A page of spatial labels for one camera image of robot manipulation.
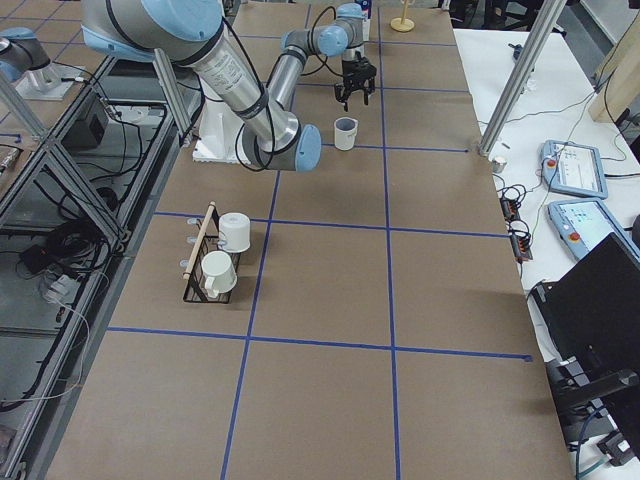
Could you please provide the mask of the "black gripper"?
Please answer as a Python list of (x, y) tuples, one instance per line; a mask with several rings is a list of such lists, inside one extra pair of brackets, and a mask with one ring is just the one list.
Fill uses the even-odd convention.
[(377, 68), (358, 50), (352, 59), (342, 60), (341, 66), (342, 82), (334, 85), (335, 99), (341, 101), (344, 111), (349, 111), (349, 97), (362, 91), (364, 105), (369, 105), (369, 96), (375, 92)]

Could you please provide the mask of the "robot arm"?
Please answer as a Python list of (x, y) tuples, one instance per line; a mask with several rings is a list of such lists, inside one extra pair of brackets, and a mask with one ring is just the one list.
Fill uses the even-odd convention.
[(49, 55), (31, 29), (12, 27), (1, 31), (1, 73), (9, 82), (50, 63)]
[(312, 55), (341, 57), (342, 80), (334, 87), (342, 105), (360, 91), (375, 90), (377, 70), (363, 51), (364, 12), (351, 2), (333, 22), (283, 35), (281, 53), (262, 83), (244, 49), (225, 39), (230, 26), (216, 1), (85, 1), (84, 41), (118, 59), (150, 63), (161, 49), (194, 71), (244, 123), (242, 148), (257, 170), (308, 172), (319, 163), (319, 129), (291, 112), (291, 95)]

